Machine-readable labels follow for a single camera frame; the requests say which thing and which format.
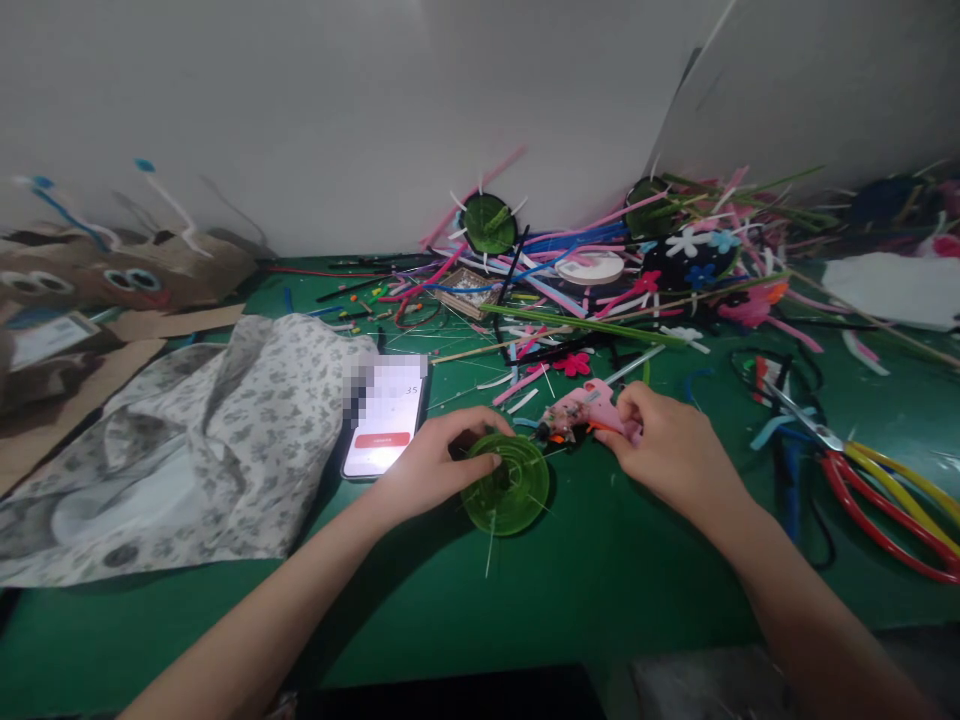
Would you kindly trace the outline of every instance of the blue felt flower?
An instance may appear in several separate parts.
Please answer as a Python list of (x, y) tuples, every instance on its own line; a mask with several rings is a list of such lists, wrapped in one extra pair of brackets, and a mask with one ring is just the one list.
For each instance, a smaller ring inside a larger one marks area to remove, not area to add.
[(704, 265), (702, 268), (699, 265), (691, 265), (690, 272), (684, 280), (690, 283), (690, 287), (694, 290), (702, 290), (704, 285), (712, 285), (717, 281), (713, 275), (716, 271), (717, 266), (713, 263)]
[(730, 252), (730, 248), (735, 248), (739, 245), (740, 238), (738, 238), (729, 230), (720, 230), (711, 233), (710, 247), (717, 248), (717, 250), (723, 254)]

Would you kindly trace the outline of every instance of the yellow scissor handle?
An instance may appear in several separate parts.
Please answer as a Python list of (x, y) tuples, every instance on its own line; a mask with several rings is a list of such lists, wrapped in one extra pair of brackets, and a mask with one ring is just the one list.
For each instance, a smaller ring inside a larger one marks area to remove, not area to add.
[(880, 483), (890, 491), (890, 494), (897, 499), (897, 502), (903, 506), (903, 509), (907, 511), (910, 517), (920, 523), (920, 525), (922, 525), (932, 535), (942, 540), (947, 547), (953, 550), (954, 554), (960, 557), (960, 546), (958, 546), (945, 532), (943, 532), (943, 530), (940, 529), (940, 526), (937, 525), (929, 515), (927, 515), (917, 501), (913, 499), (913, 496), (907, 492), (906, 488), (904, 488), (903, 485), (901, 485), (890, 473), (880, 467), (878, 463), (883, 463), (887, 467), (893, 468), (918, 488), (927, 493), (927, 495), (929, 495), (934, 502), (936, 502), (950, 515), (950, 517), (955, 523), (957, 523), (958, 526), (960, 526), (960, 503), (947, 495), (932, 482), (918, 475), (907, 466), (901, 465), (895, 460), (891, 460), (886, 455), (878, 453), (876, 450), (872, 450), (865, 445), (851, 442), (847, 443), (843, 450), (847, 454), (847, 457), (856, 462), (864, 470), (879, 480)]

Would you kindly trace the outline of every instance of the hot glue gun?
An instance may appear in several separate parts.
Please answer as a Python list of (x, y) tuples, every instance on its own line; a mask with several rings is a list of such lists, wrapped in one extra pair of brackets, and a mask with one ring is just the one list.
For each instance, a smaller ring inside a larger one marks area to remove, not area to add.
[(605, 380), (587, 380), (583, 387), (564, 395), (543, 413), (537, 436), (546, 440), (551, 435), (559, 435), (567, 442), (574, 442), (574, 427), (593, 425), (600, 430), (620, 433), (633, 445), (637, 445), (643, 434), (643, 426), (633, 420), (626, 423), (620, 420), (620, 414), (613, 404), (611, 385), (663, 349), (663, 345), (657, 345)]

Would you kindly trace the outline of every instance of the phone screen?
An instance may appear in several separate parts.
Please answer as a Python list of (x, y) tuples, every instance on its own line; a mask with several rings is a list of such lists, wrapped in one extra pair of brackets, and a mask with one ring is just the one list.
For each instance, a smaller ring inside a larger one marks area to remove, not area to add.
[(383, 475), (413, 440), (420, 419), (426, 355), (380, 355), (364, 370), (352, 405), (353, 436), (343, 462), (345, 478)]

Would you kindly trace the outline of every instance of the hand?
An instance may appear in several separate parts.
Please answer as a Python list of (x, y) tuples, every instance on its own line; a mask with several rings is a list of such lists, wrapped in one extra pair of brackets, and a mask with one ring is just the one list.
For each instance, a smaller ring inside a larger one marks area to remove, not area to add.
[(487, 407), (456, 410), (423, 424), (373, 487), (396, 522), (435, 508), (496, 469), (501, 459), (493, 453), (468, 460), (450, 457), (451, 444), (468, 449), (486, 434), (488, 426), (510, 437), (516, 435), (500, 414)]
[(740, 476), (702, 412), (658, 395), (641, 382), (617, 398), (620, 419), (643, 424), (637, 447), (622, 435), (597, 432), (613, 450), (623, 471), (704, 529), (732, 504), (750, 501)]

